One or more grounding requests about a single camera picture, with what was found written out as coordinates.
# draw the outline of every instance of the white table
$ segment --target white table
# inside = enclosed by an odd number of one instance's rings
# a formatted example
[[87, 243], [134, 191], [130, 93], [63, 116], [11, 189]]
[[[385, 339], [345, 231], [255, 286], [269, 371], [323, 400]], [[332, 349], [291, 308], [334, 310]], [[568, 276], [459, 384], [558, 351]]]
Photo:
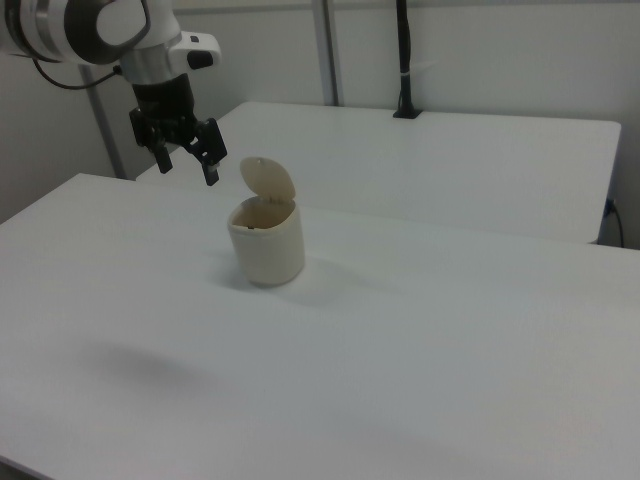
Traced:
[[78, 176], [0, 226], [0, 456], [56, 480], [637, 480], [637, 252]]
[[[549, 118], [246, 103], [221, 119], [229, 150], [212, 195], [248, 192], [246, 156], [280, 160], [304, 206], [589, 243], [597, 239], [620, 125]], [[206, 190], [172, 154], [138, 181]]]

